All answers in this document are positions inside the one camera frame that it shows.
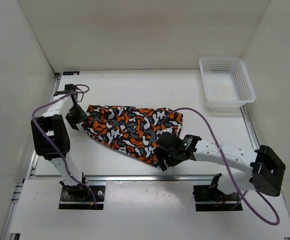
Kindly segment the white plastic basket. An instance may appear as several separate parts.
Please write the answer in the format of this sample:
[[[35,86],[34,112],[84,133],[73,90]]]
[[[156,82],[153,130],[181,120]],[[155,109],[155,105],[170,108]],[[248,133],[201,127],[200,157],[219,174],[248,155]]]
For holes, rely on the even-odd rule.
[[[238,109],[256,100],[247,69],[240,58],[205,56],[199,59],[199,68],[210,109]]]

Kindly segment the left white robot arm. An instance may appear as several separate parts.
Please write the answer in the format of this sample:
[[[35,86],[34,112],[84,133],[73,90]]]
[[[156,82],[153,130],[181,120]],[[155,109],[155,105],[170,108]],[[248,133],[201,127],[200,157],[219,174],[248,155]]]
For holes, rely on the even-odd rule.
[[[85,85],[83,91],[79,87],[71,83],[56,91],[50,103],[32,112],[30,124],[36,154],[54,165],[62,177],[60,184],[70,196],[84,201],[91,190],[84,173],[69,155],[71,142],[67,130],[69,126],[78,131],[88,117],[79,105],[78,95],[84,95],[90,88]]]

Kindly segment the orange camouflage shorts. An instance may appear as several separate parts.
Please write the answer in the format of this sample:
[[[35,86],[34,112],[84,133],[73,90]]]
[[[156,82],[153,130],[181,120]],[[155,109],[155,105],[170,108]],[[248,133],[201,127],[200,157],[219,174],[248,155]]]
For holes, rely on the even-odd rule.
[[[82,127],[101,144],[162,169],[154,150],[161,133],[179,136],[183,114],[163,108],[121,105],[89,105]]]

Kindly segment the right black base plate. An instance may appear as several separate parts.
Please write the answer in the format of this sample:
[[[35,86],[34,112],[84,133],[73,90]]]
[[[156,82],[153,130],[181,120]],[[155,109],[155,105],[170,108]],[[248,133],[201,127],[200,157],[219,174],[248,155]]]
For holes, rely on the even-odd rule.
[[[196,212],[231,212],[242,211],[242,200],[237,192],[223,193],[218,189],[222,174],[216,174],[209,185],[193,186]]]

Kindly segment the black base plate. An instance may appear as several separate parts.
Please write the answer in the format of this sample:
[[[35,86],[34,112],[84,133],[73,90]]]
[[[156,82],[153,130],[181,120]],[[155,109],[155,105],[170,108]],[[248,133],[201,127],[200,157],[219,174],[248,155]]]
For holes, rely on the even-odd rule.
[[[103,210],[106,186],[105,185],[89,185],[88,188],[80,184],[68,186],[62,181],[62,190],[60,193],[58,208],[60,210]]]
[[[237,192],[223,193],[218,189],[222,174],[216,174],[209,185],[193,186],[196,212],[231,212],[242,211],[242,200]]]

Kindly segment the small dark label sticker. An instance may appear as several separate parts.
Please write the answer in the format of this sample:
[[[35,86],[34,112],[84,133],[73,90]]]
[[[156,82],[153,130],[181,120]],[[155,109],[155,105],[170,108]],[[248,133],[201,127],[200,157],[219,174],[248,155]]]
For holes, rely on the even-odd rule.
[[[77,76],[80,74],[80,71],[64,71],[63,76]]]

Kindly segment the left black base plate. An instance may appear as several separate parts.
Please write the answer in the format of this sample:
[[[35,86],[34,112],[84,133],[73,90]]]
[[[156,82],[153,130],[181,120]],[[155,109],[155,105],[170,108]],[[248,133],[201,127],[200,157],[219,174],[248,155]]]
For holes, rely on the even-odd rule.
[[[105,185],[89,185],[88,188],[80,184],[68,186],[62,181],[62,190],[60,193],[58,208],[60,210],[103,210],[106,186]]]

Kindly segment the aluminium front rail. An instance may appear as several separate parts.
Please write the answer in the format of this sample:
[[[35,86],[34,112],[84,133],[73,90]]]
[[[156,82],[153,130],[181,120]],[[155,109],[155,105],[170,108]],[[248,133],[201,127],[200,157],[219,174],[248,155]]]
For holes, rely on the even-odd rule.
[[[211,181],[213,175],[88,175],[91,182],[104,181]]]

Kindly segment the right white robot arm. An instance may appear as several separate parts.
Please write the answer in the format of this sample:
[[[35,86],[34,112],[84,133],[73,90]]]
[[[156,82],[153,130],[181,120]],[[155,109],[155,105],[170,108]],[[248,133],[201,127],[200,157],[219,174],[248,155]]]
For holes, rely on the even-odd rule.
[[[286,165],[269,146],[261,145],[257,150],[217,147],[216,143],[199,136],[187,134],[181,139],[169,132],[162,133],[156,144],[154,153],[163,171],[187,160],[236,169],[232,177],[228,174],[215,175],[216,183],[209,188],[215,200],[221,200],[237,189],[256,190],[271,197],[281,194]]]

